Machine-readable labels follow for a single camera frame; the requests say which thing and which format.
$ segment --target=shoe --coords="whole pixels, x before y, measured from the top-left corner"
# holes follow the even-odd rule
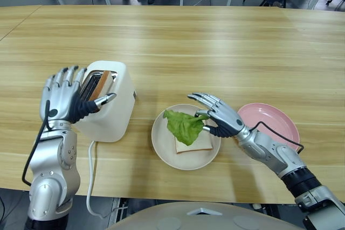
[[[273,2],[273,4],[271,6],[276,6],[278,8],[282,8],[282,4],[278,1]]]
[[[152,5],[152,4],[154,4],[155,3],[155,0],[147,0],[147,4],[148,5]]]

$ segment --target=bread slice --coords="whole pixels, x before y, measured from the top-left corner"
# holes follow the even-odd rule
[[[192,145],[187,146],[183,144],[182,142],[178,141],[175,137],[175,148],[176,153],[181,154],[184,152],[190,152],[190,151],[198,151],[198,150],[212,150],[213,146],[211,143],[211,137],[210,133],[208,131],[202,130],[199,133],[199,136],[197,139],[193,142]]]
[[[105,70],[101,76],[97,86],[95,87],[92,95],[88,99],[89,101],[96,100],[98,97],[102,97],[109,92],[110,86],[113,83],[113,77],[110,71]]]

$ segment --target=plate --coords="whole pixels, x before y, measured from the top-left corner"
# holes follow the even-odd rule
[[[265,103],[250,103],[238,110],[239,116],[248,127],[254,127],[259,121],[265,122],[270,128],[294,142],[300,143],[300,135],[293,121],[281,110]],[[260,124],[258,130],[268,134],[275,141],[287,144],[294,150],[299,147],[290,143],[275,133],[271,132],[264,125]]]
[[[195,112],[199,109],[199,107],[190,104],[177,104],[166,110],[179,111],[194,116]],[[213,146],[212,150],[191,151],[177,154],[175,149],[175,137],[167,128],[168,120],[163,118],[164,111],[165,110],[156,118],[151,131],[152,145],[160,159],[171,167],[180,170],[196,170],[211,163],[218,154],[221,139],[214,135],[210,135],[210,141]],[[204,123],[211,126],[217,126],[212,120],[206,120]]]

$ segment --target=lettuce leaf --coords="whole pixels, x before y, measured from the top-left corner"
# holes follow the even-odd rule
[[[163,118],[168,119],[168,129],[185,145],[192,145],[199,133],[203,130],[202,120],[209,119],[206,115],[194,117],[186,113],[173,110],[165,110]]]

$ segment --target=robotic hand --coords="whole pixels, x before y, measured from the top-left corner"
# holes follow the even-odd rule
[[[22,180],[31,186],[30,206],[25,229],[65,229],[73,196],[80,185],[76,167],[77,135],[71,130],[89,113],[98,112],[116,94],[94,101],[80,98],[80,84],[85,68],[76,75],[78,66],[61,69],[49,77],[43,88],[40,117],[43,124],[26,162]],[[25,179],[28,167],[32,184]]]
[[[235,137],[246,154],[267,165],[285,183],[301,210],[308,212],[303,221],[307,229],[345,229],[344,205],[321,185],[295,150],[247,127],[232,108],[213,95],[193,93],[188,98],[208,108],[198,110],[195,116],[207,115],[217,123],[218,127],[205,126],[211,134]]]

